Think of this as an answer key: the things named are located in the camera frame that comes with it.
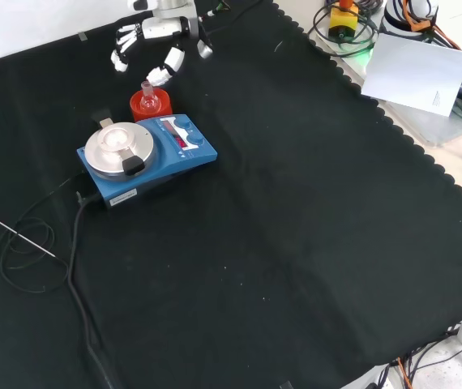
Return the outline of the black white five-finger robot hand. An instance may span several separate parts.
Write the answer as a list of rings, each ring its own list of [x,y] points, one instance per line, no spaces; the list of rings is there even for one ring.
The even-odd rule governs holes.
[[[167,39],[171,40],[173,45],[165,60],[161,65],[151,69],[146,77],[153,87],[167,84],[179,72],[186,56],[185,42],[195,42],[195,48],[202,59],[209,58],[213,54],[212,43],[199,17],[196,17],[194,27],[190,26],[188,18],[184,16],[167,19],[150,17],[140,23],[127,24],[117,30],[115,49],[110,56],[115,71],[126,72],[130,53],[137,47],[137,44]]]

